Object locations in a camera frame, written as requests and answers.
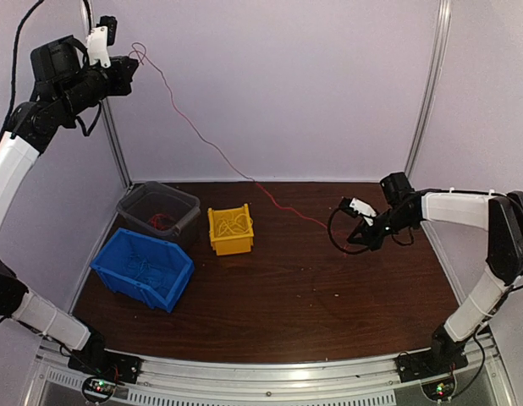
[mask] white wall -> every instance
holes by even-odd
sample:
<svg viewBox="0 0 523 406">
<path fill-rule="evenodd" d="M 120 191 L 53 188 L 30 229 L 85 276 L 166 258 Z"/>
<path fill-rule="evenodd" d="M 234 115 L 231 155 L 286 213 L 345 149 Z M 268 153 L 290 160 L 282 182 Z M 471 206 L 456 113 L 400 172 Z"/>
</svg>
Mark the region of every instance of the white wall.
<svg viewBox="0 0 523 406">
<path fill-rule="evenodd" d="M 454 2 L 449 47 L 413 172 L 415 187 L 523 190 L 523 0 Z M 483 232 L 435 227 L 468 294 L 487 253 Z M 523 405 L 523 291 L 493 323 Z"/>
<path fill-rule="evenodd" d="M 180 108 L 260 180 L 372 180 L 402 170 L 438 1 L 95 0 L 118 52 L 141 41 Z M 172 112 L 159 74 L 113 101 L 136 180 L 235 180 Z"/>
<path fill-rule="evenodd" d="M 8 109 L 14 33 L 32 0 L 0 0 L 0 128 Z M 74 34 L 83 39 L 78 0 L 47 0 L 25 25 L 17 104 L 32 90 L 30 50 Z M 60 130 L 23 182 L 0 234 L 0 258 L 35 291 L 68 309 L 81 273 L 122 194 L 103 127 L 90 139 Z M 0 326 L 0 405 L 18 405 L 39 341 L 11 321 Z"/>
</svg>

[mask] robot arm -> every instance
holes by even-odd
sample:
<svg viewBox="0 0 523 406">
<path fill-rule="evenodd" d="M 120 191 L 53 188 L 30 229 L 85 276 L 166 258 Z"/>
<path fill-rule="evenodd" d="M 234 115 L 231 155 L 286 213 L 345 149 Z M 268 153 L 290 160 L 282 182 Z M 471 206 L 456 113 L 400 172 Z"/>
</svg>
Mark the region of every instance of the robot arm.
<svg viewBox="0 0 523 406">
<path fill-rule="evenodd" d="M 488 232 L 487 264 L 480 281 L 433 333 L 431 349 L 413 354 L 412 370 L 401 368 L 400 375 L 402 381 L 409 381 L 466 366 L 462 348 L 495 315 L 523 276 L 523 192 L 415 191 L 404 173 L 392 173 L 380 184 L 391 207 L 384 213 L 373 216 L 374 210 L 357 199 L 341 201 L 338 210 L 363 217 L 348 237 L 350 244 L 378 250 L 386 236 L 418 228 L 423 221 L 464 224 Z"/>
<path fill-rule="evenodd" d="M 115 29 L 116 20 L 104 17 L 87 38 L 88 49 L 68 36 L 32 51 L 35 92 L 30 101 L 16 108 L 0 141 L 0 229 L 23 179 L 58 128 L 73 129 L 80 122 L 84 135 L 88 135 L 90 131 L 85 131 L 78 115 L 108 96 L 131 92 L 138 61 L 107 55 Z M 78 50 L 84 56 L 82 66 Z M 138 365 L 132 362 L 139 359 L 112 359 L 113 355 L 105 351 L 102 335 L 32 291 L 2 261 L 0 316 L 1 321 L 12 318 L 61 343 L 73 354 L 70 367 L 74 369 L 94 374 L 109 370 L 112 363 L 123 369 L 123 381 L 135 381 L 132 369 Z"/>
</svg>

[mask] gray plastic bin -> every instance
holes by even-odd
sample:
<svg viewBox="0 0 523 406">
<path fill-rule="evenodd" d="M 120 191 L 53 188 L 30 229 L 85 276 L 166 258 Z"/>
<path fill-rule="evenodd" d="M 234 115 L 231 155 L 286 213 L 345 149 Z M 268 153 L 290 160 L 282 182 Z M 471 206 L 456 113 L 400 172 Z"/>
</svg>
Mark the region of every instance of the gray plastic bin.
<svg viewBox="0 0 523 406">
<path fill-rule="evenodd" d="M 147 182 L 132 190 L 117 204 L 117 211 L 132 231 L 176 243 L 183 250 L 187 250 L 199 234 L 200 200 L 158 182 Z M 158 214 L 166 216 L 165 230 L 150 224 Z"/>
</svg>

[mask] yellow plastic bin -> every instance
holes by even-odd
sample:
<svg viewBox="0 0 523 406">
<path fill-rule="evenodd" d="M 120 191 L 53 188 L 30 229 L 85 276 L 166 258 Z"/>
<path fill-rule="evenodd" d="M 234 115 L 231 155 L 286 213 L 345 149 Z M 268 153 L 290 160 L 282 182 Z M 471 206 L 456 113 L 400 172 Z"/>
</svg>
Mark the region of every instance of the yellow plastic bin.
<svg viewBox="0 0 523 406">
<path fill-rule="evenodd" d="M 250 252 L 254 245 L 254 229 L 248 205 L 237 209 L 208 210 L 211 247 L 217 255 Z"/>
</svg>

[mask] metal frame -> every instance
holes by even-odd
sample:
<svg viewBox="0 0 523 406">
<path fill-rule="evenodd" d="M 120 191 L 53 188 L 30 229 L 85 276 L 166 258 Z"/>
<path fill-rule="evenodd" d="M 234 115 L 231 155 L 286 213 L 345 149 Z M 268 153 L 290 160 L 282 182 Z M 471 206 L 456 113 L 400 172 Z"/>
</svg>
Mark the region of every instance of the metal frame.
<svg viewBox="0 0 523 406">
<path fill-rule="evenodd" d="M 429 116 L 434 104 L 435 90 L 440 79 L 446 47 L 448 45 L 451 8 L 452 0 L 440 0 L 437 29 L 435 31 L 434 44 L 432 46 L 431 66 L 427 77 L 427 85 L 421 103 L 421 110 L 416 124 L 414 139 L 412 140 L 412 146 L 410 147 L 408 159 L 406 160 L 405 173 L 408 177 L 412 174 L 417 162 L 418 153 L 427 130 Z"/>
<path fill-rule="evenodd" d="M 92 1 L 88 0 L 89 6 L 91 8 L 91 14 L 94 17 Z M 85 32 L 89 31 L 89 20 L 88 15 L 85 10 L 85 5 L 83 0 L 80 0 L 81 6 L 81 18 L 83 20 L 83 25 L 85 27 Z M 129 176 L 128 167 L 126 166 L 126 161 L 124 160 L 123 149 L 120 146 L 120 141 L 118 139 L 118 131 L 115 126 L 115 121 L 113 119 L 113 110 L 108 99 L 102 101 L 102 120 L 105 126 L 107 140 L 109 141 L 109 146 L 111 147 L 111 153 L 113 155 L 113 160 L 117 166 L 118 175 L 120 177 L 120 182 L 123 187 L 127 189 L 131 184 L 132 180 Z"/>
<path fill-rule="evenodd" d="M 100 234 L 100 237 L 98 238 L 97 242 L 94 244 L 94 247 L 92 247 L 91 253 L 89 254 L 89 257 L 86 260 L 85 266 L 83 267 L 83 273 L 81 274 L 81 277 L 80 277 L 79 281 L 77 282 L 74 297 L 72 298 L 72 300 L 70 302 L 70 306 L 68 308 L 68 312 L 70 314 L 72 314 L 74 312 L 75 306 L 77 305 L 77 301 L 79 300 L 79 297 L 81 296 L 81 292 L 83 291 L 83 287 L 85 286 L 86 279 L 89 277 L 89 273 L 91 272 L 92 259 L 94 259 L 97 255 L 97 253 L 100 252 L 100 250 L 102 249 L 103 243 L 105 242 L 106 237 L 109 234 L 109 231 L 111 230 L 111 227 L 115 223 L 117 216 L 118 216 L 118 213 L 114 212 L 109 220 L 109 223 L 103 229 L 102 233 Z"/>
<path fill-rule="evenodd" d="M 482 375 L 484 379 L 487 377 L 497 405 L 515 406 L 508 376 L 492 337 L 484 335 L 480 342 L 487 354 L 486 371 Z M 470 364 L 464 370 L 478 368 L 482 356 L 476 344 L 468 343 L 465 352 Z M 418 386 L 418 381 L 399 382 L 394 363 L 396 355 L 273 365 L 141 357 L 138 384 L 121 387 L 116 400 L 134 405 L 163 405 L 169 399 L 174 399 L 175 404 L 217 403 L 221 406 L 347 404 L 344 400 L 385 396 L 400 388 Z M 24 406 L 39 405 L 49 381 L 76 390 L 85 378 L 77 371 L 68 370 L 67 358 L 60 355 L 58 346 L 46 341 L 38 351 L 31 373 L 34 379 L 27 385 Z"/>
</svg>

